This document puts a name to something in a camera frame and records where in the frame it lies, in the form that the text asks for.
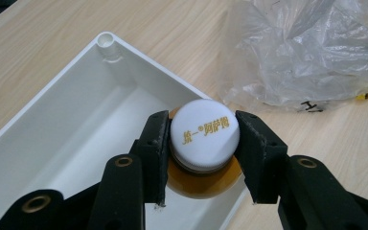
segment plastic bag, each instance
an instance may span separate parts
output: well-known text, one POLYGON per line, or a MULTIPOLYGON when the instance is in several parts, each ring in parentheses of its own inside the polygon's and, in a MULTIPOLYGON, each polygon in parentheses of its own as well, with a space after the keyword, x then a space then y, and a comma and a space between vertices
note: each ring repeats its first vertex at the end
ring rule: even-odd
POLYGON ((226 104, 253 111, 323 111, 368 92, 368 0, 235 3, 218 82, 226 104))

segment wood grain surface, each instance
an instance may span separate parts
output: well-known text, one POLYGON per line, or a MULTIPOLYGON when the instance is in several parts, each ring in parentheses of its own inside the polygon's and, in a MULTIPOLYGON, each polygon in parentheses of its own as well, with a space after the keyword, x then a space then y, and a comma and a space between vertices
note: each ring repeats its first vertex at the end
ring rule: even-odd
MULTIPOLYGON (((0 128, 103 31, 219 100, 219 41, 232 2, 18 0, 0 14, 0 128)), ((348 191, 368 198, 368 101, 323 113, 256 114, 288 154, 323 161, 348 191)), ((228 229, 281 229, 277 205, 252 205, 247 196, 228 229)))

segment white bottle cap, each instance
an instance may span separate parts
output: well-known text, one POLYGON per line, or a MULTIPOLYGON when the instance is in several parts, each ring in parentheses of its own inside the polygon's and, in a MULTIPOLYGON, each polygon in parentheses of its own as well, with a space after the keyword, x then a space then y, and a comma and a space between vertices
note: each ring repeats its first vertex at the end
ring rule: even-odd
POLYGON ((209 173, 223 167, 240 139, 238 120, 222 103, 200 99, 182 106, 172 119, 173 156, 185 168, 209 173))

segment white tray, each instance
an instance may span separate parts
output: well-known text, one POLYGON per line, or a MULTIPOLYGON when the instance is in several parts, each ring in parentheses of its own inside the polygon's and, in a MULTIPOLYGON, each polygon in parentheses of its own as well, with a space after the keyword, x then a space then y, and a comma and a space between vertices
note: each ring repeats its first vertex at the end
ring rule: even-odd
MULTIPOLYGON (((0 218, 31 191, 66 198, 97 183, 150 114, 199 98, 208 97, 114 34, 99 34, 0 130, 0 218)), ((242 179, 210 199, 167 189, 166 208, 146 204, 147 229, 224 229, 244 191, 242 179)))

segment bottle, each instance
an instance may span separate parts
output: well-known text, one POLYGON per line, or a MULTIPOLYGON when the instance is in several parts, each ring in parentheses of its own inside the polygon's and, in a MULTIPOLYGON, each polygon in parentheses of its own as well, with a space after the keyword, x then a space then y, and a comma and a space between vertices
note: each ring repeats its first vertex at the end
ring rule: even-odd
POLYGON ((238 120, 222 103, 200 99, 171 112, 168 186, 190 198, 217 196, 242 174, 233 153, 238 146, 238 120))

